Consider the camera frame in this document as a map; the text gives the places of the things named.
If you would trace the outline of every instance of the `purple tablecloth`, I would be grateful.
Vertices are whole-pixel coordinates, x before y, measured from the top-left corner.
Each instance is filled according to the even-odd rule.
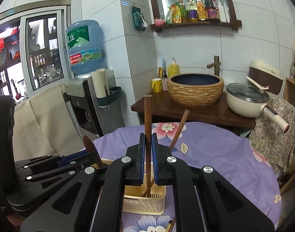
[[[156,123],[152,126],[152,133],[157,133],[159,144],[169,146],[178,125]],[[120,128],[96,139],[94,144],[101,158],[118,159],[125,156],[128,147],[138,144],[141,132],[144,132],[143,125]],[[240,138],[214,125],[187,122],[172,155],[184,160],[189,166],[212,166],[268,216],[273,224],[277,224],[281,210],[278,182],[270,165],[252,149],[247,138]],[[150,216],[123,212],[123,232],[164,232],[173,217],[173,193],[172,187],[168,186],[164,213]]]

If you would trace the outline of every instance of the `pot handle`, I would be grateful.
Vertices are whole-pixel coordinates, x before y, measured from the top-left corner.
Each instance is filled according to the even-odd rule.
[[[266,105],[263,109],[263,113],[267,115],[267,117],[269,117],[274,123],[276,123],[277,126],[281,128],[284,133],[287,133],[289,129],[289,124],[284,119],[282,119],[276,111]]]
[[[269,90],[269,86],[261,86],[259,83],[257,83],[255,80],[251,79],[249,76],[246,76],[246,79],[250,81],[253,85],[258,87],[260,90]]]

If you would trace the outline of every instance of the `yellow plastic basket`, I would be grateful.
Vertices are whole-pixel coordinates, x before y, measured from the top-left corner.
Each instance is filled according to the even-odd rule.
[[[102,159],[102,162],[110,165],[113,160]],[[151,168],[151,179],[153,179],[153,164],[151,165]],[[143,184],[141,186],[126,186],[123,211],[146,215],[161,215],[165,210],[166,186],[157,186],[154,184],[151,187],[150,198],[141,197],[146,189],[146,174],[144,174]]]

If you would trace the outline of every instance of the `window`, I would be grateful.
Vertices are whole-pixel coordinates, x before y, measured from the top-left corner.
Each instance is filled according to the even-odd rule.
[[[26,51],[33,90],[64,78],[57,39],[57,14],[30,18],[26,23]]]
[[[21,101],[74,77],[66,27],[67,6],[24,11],[0,21],[0,95]]]

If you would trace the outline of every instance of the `grey appliance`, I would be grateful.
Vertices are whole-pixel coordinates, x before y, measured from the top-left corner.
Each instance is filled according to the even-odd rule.
[[[116,87],[113,70],[106,70],[106,77],[111,92],[106,97],[109,100],[106,106],[100,106],[107,99],[96,97],[91,73],[65,82],[66,94],[79,126],[100,137],[125,126],[118,99],[121,95],[121,88]]]

